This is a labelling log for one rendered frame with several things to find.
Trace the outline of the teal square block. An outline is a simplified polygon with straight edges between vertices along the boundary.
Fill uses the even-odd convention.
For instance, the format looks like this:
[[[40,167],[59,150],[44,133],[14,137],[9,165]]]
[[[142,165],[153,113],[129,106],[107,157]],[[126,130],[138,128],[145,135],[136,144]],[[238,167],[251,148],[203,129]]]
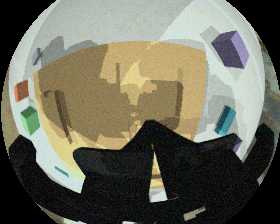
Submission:
[[[224,113],[222,113],[220,122],[217,123],[214,132],[219,134],[219,136],[221,136],[221,134],[222,136],[225,136],[227,131],[229,131],[232,121],[234,121],[235,114],[235,111],[232,111],[229,106],[226,106]]]

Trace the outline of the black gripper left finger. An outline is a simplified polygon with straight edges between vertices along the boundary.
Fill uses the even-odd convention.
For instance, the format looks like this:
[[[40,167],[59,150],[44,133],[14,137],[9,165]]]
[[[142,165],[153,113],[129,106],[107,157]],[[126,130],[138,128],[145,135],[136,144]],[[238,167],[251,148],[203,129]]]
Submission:
[[[80,147],[74,149],[77,167],[82,173],[102,177],[140,178],[142,193],[149,194],[154,149],[151,148],[152,123],[146,119],[134,138],[121,149]]]

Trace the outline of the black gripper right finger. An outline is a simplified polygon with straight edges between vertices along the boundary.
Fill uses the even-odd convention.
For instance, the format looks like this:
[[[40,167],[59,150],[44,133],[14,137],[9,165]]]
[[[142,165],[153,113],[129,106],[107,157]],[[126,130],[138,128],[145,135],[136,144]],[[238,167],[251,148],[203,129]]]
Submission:
[[[150,121],[152,123],[151,144],[156,154],[156,162],[159,164],[166,199],[179,198],[177,192],[184,186],[197,162],[222,153],[226,149],[234,148],[237,139],[237,134],[231,133],[212,138],[210,141],[196,143],[171,131],[156,119],[150,119]]]

